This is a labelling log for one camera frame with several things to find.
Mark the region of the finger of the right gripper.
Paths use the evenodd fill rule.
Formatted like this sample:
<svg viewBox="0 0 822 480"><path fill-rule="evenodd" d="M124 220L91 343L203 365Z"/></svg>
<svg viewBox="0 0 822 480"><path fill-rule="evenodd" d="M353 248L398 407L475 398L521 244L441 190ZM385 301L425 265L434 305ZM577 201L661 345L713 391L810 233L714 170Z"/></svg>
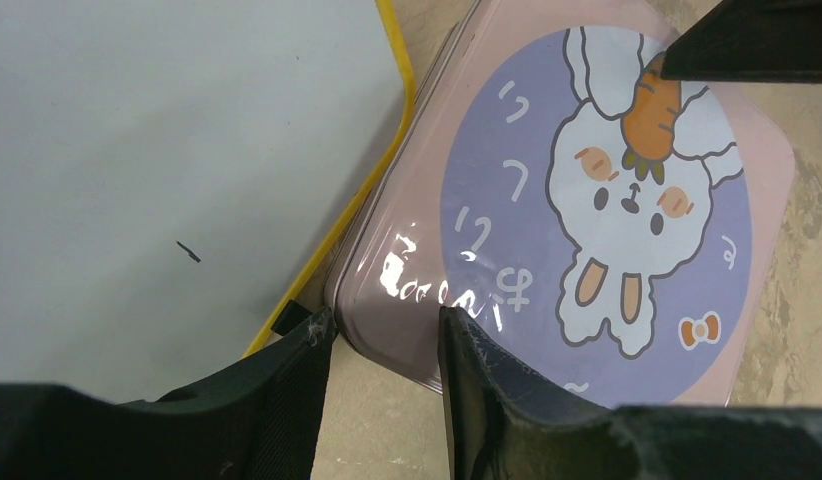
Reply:
<svg viewBox="0 0 822 480"><path fill-rule="evenodd" d="M822 84L822 0L722 1L667 47L661 76Z"/></svg>

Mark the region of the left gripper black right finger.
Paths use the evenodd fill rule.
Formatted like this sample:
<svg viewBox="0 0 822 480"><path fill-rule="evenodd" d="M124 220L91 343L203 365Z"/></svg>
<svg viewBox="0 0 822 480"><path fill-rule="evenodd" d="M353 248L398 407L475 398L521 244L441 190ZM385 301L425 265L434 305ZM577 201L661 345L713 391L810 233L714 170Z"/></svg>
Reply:
<svg viewBox="0 0 822 480"><path fill-rule="evenodd" d="M439 311L455 479L822 479L822 408L622 406L552 383Z"/></svg>

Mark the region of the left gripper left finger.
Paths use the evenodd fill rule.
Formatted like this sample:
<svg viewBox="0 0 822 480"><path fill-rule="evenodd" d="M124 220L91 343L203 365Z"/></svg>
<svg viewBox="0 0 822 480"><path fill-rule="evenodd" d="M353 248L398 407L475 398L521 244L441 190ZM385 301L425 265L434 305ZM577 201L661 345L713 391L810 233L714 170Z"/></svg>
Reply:
<svg viewBox="0 0 822 480"><path fill-rule="evenodd" d="M337 336L328 308L158 400L0 384L0 479L307 479Z"/></svg>

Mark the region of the silver metal box lid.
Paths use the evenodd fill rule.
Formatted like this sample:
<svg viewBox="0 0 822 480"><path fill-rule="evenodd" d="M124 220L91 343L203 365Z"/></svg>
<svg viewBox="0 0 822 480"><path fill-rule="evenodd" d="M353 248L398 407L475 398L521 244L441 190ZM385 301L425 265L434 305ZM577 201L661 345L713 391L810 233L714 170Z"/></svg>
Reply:
<svg viewBox="0 0 822 480"><path fill-rule="evenodd" d="M441 306L605 407L725 404L794 172L736 85L666 80L643 1L478 1L324 290L433 390Z"/></svg>

